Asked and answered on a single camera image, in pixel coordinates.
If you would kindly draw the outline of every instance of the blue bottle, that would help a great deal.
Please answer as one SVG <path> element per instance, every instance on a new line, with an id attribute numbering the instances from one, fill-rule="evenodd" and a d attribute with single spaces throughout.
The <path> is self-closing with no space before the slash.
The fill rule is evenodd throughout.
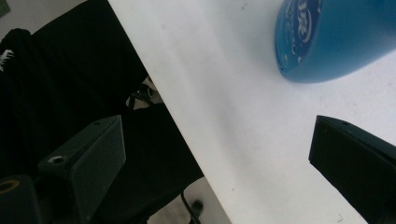
<path id="1" fill-rule="evenodd" d="M 396 48 L 396 0 L 285 0 L 275 46 L 290 80 L 343 76 Z"/>

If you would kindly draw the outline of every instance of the black plastic part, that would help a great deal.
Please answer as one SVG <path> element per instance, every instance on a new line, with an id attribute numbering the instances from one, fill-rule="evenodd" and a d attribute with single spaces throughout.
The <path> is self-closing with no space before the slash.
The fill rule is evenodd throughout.
<path id="1" fill-rule="evenodd" d="M 87 126 L 38 164 L 54 223 L 89 223 L 125 163 L 120 116 Z"/>
<path id="2" fill-rule="evenodd" d="M 0 223 L 43 223 L 35 185 L 28 175 L 0 179 Z"/>
<path id="3" fill-rule="evenodd" d="M 396 147 L 340 119 L 317 117 L 309 160 L 369 223 L 396 223 Z"/>
<path id="4" fill-rule="evenodd" d="M 0 18 L 6 15 L 9 11 L 9 6 L 6 0 L 0 1 Z"/>

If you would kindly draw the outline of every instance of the white table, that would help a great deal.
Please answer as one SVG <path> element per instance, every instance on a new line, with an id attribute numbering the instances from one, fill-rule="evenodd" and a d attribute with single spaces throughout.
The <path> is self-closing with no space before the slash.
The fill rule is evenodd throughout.
<path id="1" fill-rule="evenodd" d="M 110 3 L 232 223 L 365 223 L 308 154 L 316 115 L 396 144 L 396 53 L 292 83 L 274 54 L 281 0 Z"/>

